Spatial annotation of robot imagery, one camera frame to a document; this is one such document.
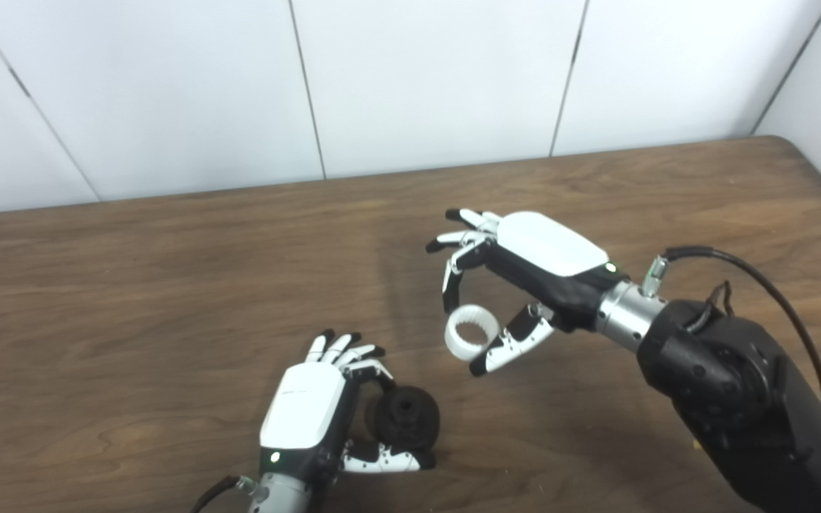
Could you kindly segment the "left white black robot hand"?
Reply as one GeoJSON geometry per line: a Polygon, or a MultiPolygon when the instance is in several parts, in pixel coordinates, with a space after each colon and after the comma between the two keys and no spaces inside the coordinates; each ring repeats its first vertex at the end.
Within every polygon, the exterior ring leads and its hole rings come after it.
{"type": "Polygon", "coordinates": [[[259,433],[262,480],[289,478],[300,490],[331,486],[341,473],[385,474],[433,470],[433,452],[387,441],[351,436],[361,389],[375,383],[397,389],[382,363],[384,348],[362,344],[358,332],[326,329],[313,338],[306,357],[288,367],[265,413],[259,433]]]}

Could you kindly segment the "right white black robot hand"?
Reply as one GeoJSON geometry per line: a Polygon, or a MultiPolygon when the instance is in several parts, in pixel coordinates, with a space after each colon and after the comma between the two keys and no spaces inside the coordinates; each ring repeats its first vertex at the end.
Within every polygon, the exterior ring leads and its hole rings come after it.
{"type": "Polygon", "coordinates": [[[531,300],[469,358],[469,371],[482,377],[534,350],[554,332],[594,332],[604,299],[628,277],[609,255],[576,231],[531,211],[499,215],[449,209],[459,231],[438,234],[425,246],[435,254],[452,249],[442,283],[443,309],[469,321],[473,307],[460,302],[467,271],[485,267],[527,293],[531,300]]]}

